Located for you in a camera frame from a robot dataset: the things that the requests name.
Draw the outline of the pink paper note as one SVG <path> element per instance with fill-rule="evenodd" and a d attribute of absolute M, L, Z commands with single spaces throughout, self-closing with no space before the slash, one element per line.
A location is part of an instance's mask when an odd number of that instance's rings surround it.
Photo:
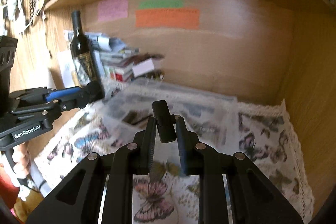
<path fill-rule="evenodd" d="M 98 3 L 98 21 L 113 21 L 128 17 L 128 0 L 103 0 Z"/>

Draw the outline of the dark wine bottle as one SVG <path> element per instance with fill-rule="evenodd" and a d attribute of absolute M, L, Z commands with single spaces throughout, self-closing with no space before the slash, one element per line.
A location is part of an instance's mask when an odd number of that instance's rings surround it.
<path fill-rule="evenodd" d="M 71 16 L 73 39 L 70 43 L 70 50 L 78 83 L 81 87 L 90 84 L 93 88 L 95 97 L 98 100 L 103 99 L 105 95 L 104 90 L 92 58 L 89 40 L 83 32 L 81 13 L 79 10 L 75 10 L 72 12 Z"/>

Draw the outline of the clear plastic storage bin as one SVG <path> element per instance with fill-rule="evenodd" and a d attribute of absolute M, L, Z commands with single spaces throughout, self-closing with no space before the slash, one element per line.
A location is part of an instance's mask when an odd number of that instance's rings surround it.
<path fill-rule="evenodd" d="M 215 147 L 225 145 L 238 129 L 236 97 L 147 79 L 103 79 L 102 84 L 108 114 L 132 126 L 154 117 L 167 129 L 182 117 L 190 131 Z"/>

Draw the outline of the stack of magazines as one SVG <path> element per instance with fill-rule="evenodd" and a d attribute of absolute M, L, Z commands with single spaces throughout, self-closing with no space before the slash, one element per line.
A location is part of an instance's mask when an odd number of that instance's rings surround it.
<path fill-rule="evenodd" d="M 108 37 L 102 33 L 85 32 L 84 34 L 89 40 L 92 58 L 100 79 L 108 77 L 120 82 L 136 79 L 132 67 L 147 59 L 153 59 L 155 69 L 139 77 L 162 78 L 160 70 L 163 55 L 141 53 L 138 48 L 129 47 L 120 38 Z M 69 48 L 73 36 L 73 31 L 64 32 Z"/>

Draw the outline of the small black rectangular object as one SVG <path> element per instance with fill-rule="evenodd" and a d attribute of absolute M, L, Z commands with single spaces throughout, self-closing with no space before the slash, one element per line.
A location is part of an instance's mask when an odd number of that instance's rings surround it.
<path fill-rule="evenodd" d="M 167 102 L 165 100 L 155 101 L 152 104 L 152 109 L 161 142 L 175 141 L 177 138 L 174 129 L 176 119 L 173 114 L 170 114 Z"/>

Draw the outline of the dark objects in bin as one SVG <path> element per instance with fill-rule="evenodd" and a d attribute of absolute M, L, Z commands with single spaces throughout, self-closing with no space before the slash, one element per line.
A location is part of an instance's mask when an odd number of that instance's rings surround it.
<path fill-rule="evenodd" d="M 136 126 L 143 121 L 147 121 L 153 114 L 148 110 L 130 110 L 122 119 L 124 123 Z"/>

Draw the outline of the green paper note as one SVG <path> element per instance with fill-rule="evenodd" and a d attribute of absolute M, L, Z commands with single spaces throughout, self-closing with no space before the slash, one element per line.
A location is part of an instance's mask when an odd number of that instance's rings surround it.
<path fill-rule="evenodd" d="M 140 10 L 144 9 L 165 9 L 182 8 L 185 6 L 184 0 L 144 0 L 138 5 Z"/>

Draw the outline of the butterfly print tablecloth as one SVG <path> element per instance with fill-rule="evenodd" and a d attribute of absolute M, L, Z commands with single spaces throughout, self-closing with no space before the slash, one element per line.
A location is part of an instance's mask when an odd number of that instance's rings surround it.
<path fill-rule="evenodd" d="M 139 79 L 108 83 L 35 158 L 29 223 L 309 223 L 314 197 L 285 105 Z"/>

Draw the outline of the small white box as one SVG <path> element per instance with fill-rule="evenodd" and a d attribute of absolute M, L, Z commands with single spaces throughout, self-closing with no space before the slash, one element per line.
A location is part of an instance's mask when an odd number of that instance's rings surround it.
<path fill-rule="evenodd" d="M 147 59 L 132 67 L 134 77 L 147 74 L 155 69 L 153 59 Z"/>

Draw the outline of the orange paper note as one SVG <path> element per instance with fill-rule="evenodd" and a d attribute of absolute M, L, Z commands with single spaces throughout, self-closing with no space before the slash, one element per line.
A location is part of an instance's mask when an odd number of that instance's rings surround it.
<path fill-rule="evenodd" d="M 199 29 L 200 11 L 189 8 L 144 9 L 135 12 L 137 28 L 182 28 Z"/>

